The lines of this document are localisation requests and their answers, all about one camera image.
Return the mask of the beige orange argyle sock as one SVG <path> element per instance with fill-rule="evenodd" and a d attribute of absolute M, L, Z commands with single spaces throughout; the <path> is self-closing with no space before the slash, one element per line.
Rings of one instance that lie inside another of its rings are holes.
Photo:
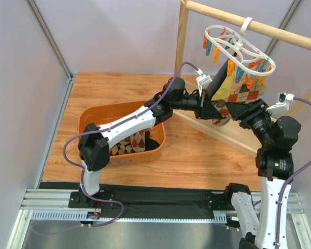
<path fill-rule="evenodd" d="M 130 135 L 128 141 L 131 147 L 130 153 L 139 153 L 151 149 L 149 130 L 141 130 Z"/>

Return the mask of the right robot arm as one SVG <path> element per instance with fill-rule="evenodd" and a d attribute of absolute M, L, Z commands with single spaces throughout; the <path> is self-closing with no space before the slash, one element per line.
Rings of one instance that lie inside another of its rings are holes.
<path fill-rule="evenodd" d="M 243 235 L 239 248 L 287 248 L 287 204 L 294 173 L 291 150 L 298 141 L 301 124 L 290 116 L 272 121 L 270 108 L 262 99 L 248 104 L 227 102 L 226 107 L 233 120 L 252 130 L 261 143 L 256 155 L 260 213 L 256 214 L 246 186 L 228 186 Z"/>

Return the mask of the black white-striped sock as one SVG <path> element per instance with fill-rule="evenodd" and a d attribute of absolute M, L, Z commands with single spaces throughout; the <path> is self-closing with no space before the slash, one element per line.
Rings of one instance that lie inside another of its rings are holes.
<path fill-rule="evenodd" d="M 160 147 L 159 142 L 151 138 L 145 140 L 145 151 L 152 151 Z"/>

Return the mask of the brown argyle sock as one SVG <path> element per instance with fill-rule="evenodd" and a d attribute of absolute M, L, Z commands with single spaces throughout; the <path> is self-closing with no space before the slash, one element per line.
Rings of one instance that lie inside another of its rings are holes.
<path fill-rule="evenodd" d="M 117 145 L 121 149 L 125 149 L 127 146 L 130 146 L 131 145 L 130 137 L 126 137 L 125 139 L 121 140 Z"/>
<path fill-rule="evenodd" d="M 119 156 L 125 154 L 131 154 L 134 150 L 131 145 L 117 144 L 110 150 L 110 156 Z"/>

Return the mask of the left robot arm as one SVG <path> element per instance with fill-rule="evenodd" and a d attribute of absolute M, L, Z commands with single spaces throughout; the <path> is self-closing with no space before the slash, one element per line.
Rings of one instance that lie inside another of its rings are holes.
<path fill-rule="evenodd" d="M 223 82 L 222 76 L 210 79 L 201 75 L 197 77 L 197 93 L 190 94 L 185 91 L 185 81 L 174 76 L 161 92 L 136 111 L 101 126 L 90 123 L 84 132 L 71 137 L 64 147 L 75 139 L 79 140 L 77 148 L 81 163 L 75 165 L 82 170 L 80 195 L 87 203 L 103 202 L 99 196 L 99 179 L 101 170 L 110 162 L 110 150 L 126 137 L 167 121 L 175 109 L 192 111 L 197 119 L 221 119 L 211 99 Z"/>

